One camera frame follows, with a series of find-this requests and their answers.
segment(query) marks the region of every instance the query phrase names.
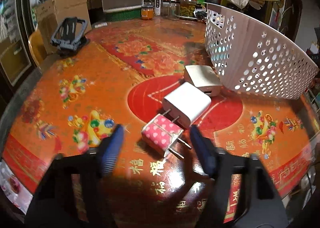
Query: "chinese character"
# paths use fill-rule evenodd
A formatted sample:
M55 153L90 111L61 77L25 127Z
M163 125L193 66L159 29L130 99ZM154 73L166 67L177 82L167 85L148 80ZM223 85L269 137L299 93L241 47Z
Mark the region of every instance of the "chinese character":
M244 126L243 126L243 124L239 124L238 125L238 129L239 129L239 132L242 134L242 133L244 133Z
M244 149L248 146L247 141L245 139L239 140L239 144L240 144L240 148L242 148L242 149Z
M165 163L165 159L163 161L157 161L157 162L150 162L150 173L152 173L152 175L158 175L160 176L160 173L163 172L164 168L164 163Z
M185 201L180 201L180 203L177 204L176 206L176 212L181 212L183 211L183 208L188 207L186 206L186 202Z
M133 159L130 161L131 164L135 165L135 166L139 166L139 167L143 167L143 160L142 159Z
M137 166L134 166L134 167L129 167L129 169L132 169L133 173L134 174L139 174L140 175L140 171L142 171L143 169L141 168L138 168Z
M248 158L248 157L250 157L249 152L246 152L245 154L243 154L243 155L242 155L242 157L244 157L244 158Z
M207 198L202 199L201 201L198 201L197 208L200 212L202 212L203 208L205 207L205 203L207 202Z
M226 144L227 144L227 146L226 146L227 151L234 151L236 149L233 141L228 141L228 142L226 142Z
M238 202L238 200L239 200L239 195L240 195L240 189L238 189L237 191L234 191L234 192L233 192L233 200L232 200L232 201Z

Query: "phone charger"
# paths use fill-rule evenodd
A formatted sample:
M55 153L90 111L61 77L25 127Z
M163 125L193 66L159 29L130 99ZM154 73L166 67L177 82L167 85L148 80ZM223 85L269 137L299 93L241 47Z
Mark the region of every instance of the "phone charger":
M192 84L185 82L162 100L165 111L184 127L189 128L209 107L211 99Z
M221 91L222 83L211 66L187 65L183 77L186 82L209 96L217 96Z
M163 158L182 133L183 129L162 114L156 115L141 131L143 140Z

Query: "orange tablecloth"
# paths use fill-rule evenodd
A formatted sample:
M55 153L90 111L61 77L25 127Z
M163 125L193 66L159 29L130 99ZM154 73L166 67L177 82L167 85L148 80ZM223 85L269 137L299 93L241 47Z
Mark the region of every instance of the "orange tablecloth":
M185 65L211 64L204 28L153 19L89 32L90 44L77 56L55 62L21 108L3 154L13 173L33 193L56 153L82 153L121 123L124 145L112 177L101 184L118 226L192 227L212 181L194 150L177 145L184 161L172 155L160 159L140 131L161 109L162 98L180 85ZM196 124L232 154L259 155L282 196L305 174L309 140L319 131L304 97L274 100L226 89L212 98ZM232 178L226 220L234 215L240 178Z

